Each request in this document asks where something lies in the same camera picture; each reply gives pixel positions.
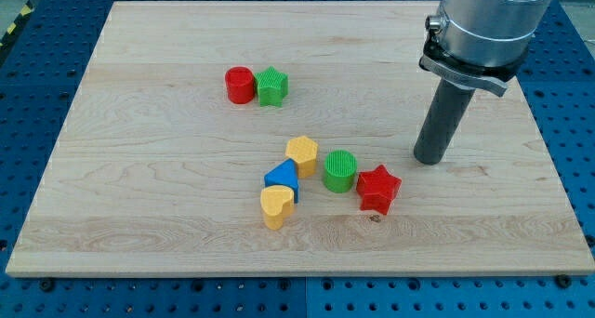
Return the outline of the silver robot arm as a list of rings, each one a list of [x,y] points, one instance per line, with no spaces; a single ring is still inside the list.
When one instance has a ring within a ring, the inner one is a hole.
[[[551,0],[442,0],[425,26],[419,66],[498,97],[520,68]]]

